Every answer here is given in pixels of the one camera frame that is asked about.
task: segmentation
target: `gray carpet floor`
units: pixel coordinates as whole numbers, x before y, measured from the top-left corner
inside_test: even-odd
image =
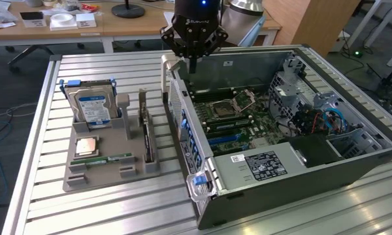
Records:
[[[357,27],[360,20],[363,19],[363,14],[353,17],[345,30],[352,33]],[[367,25],[364,32],[362,33],[356,43],[353,44],[351,50],[362,46],[362,41],[371,31],[372,27],[376,25],[378,21],[372,20]],[[41,83],[47,71],[48,65],[48,54],[37,50],[32,53],[23,61],[17,63],[21,71],[19,74],[13,74],[7,67],[7,62],[16,56],[17,52],[21,52],[27,47],[15,47],[16,52],[9,53],[5,51],[4,47],[0,47],[0,107],[13,107],[23,103],[37,102],[37,98],[41,90]],[[103,53],[103,46],[100,43],[85,43],[85,49],[79,49],[76,44],[64,45],[51,45],[51,50],[56,54],[91,54]],[[163,45],[160,40],[148,40],[141,42],[141,48],[133,46],[133,42],[117,43],[115,45],[115,52],[120,51],[137,51],[137,50],[160,50],[167,47]],[[374,54],[364,53],[360,61],[364,64],[370,64],[376,71],[379,71],[382,76],[386,76],[392,68],[386,66],[390,58],[392,57],[392,28],[387,27],[372,45]],[[333,66],[345,72],[360,64],[347,58],[344,58],[339,53],[332,53],[327,56],[328,61]],[[348,77],[360,86],[374,89],[378,86],[379,78],[374,74],[368,74],[367,67],[351,72]],[[15,114],[23,114],[32,112],[35,107],[27,107],[20,109]],[[8,121],[9,117],[0,117],[0,121]],[[3,164],[3,169],[5,172],[5,177],[8,180],[8,194],[0,202],[0,232],[4,224],[4,219],[7,215],[7,206],[9,203],[11,195],[13,193],[13,187],[21,162],[21,157],[24,154],[25,143],[29,136],[31,125],[33,116],[15,117],[12,120],[12,130],[7,138],[0,142],[0,161]],[[3,194],[3,179],[0,177],[0,197]]]

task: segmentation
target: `hard drive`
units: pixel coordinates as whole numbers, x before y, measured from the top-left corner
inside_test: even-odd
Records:
[[[115,79],[104,81],[71,80],[60,89],[69,101],[76,122],[87,122],[91,129],[105,127],[119,117]]]

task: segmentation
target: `green circuit board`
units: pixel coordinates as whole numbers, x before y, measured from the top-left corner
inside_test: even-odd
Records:
[[[233,90],[232,96],[195,103],[208,141],[232,139],[209,142],[215,156],[277,144],[285,136],[265,108],[268,96],[251,89]]]

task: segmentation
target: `chair wheel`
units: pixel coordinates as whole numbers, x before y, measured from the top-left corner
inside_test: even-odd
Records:
[[[79,48],[79,49],[84,49],[84,47],[85,47],[85,46],[84,46],[83,43],[77,43],[77,48]]]
[[[19,67],[9,66],[8,69],[9,69],[11,72],[13,72],[13,73],[19,73],[19,72],[20,72],[20,68],[19,68]]]
[[[140,42],[140,41],[136,41],[136,42],[133,43],[133,45],[135,45],[136,48],[141,48],[141,42]]]
[[[8,52],[15,52],[15,47],[5,46],[5,50],[7,50]]]

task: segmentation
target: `blue cable on floor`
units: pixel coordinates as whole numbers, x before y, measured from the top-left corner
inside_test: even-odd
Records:
[[[1,197],[0,197],[0,202],[1,202],[3,199],[4,199],[5,196],[7,196],[7,191],[8,191],[7,179],[5,179],[5,174],[4,174],[4,171],[3,171],[1,162],[0,162],[0,173],[1,173],[3,181],[4,181],[4,193],[3,193],[3,195],[1,195]]]
[[[0,141],[4,140],[4,138],[8,136],[8,134],[11,134],[11,131],[12,131],[12,124],[7,121],[0,121],[0,123],[8,125],[8,131],[5,133],[5,135],[0,138]]]

